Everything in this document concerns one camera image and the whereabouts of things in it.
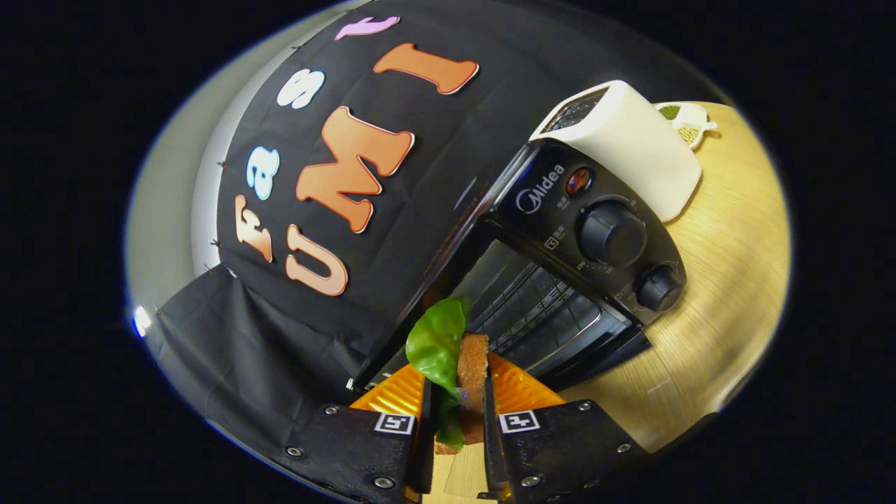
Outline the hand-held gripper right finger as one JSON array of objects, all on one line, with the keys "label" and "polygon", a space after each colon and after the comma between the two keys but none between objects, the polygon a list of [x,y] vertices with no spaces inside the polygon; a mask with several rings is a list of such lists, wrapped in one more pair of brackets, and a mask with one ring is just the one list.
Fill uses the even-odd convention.
[{"label": "hand-held gripper right finger", "polygon": [[571,503],[649,458],[595,401],[566,401],[496,354],[487,362],[486,500]]}]

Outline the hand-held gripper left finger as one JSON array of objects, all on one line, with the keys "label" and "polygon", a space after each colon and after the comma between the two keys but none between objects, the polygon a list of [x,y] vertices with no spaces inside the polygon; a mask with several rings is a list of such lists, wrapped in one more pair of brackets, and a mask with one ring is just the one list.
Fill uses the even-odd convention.
[{"label": "hand-held gripper left finger", "polygon": [[320,405],[291,431],[277,465],[345,502],[421,502],[434,479],[430,382],[406,365],[351,405]]}]

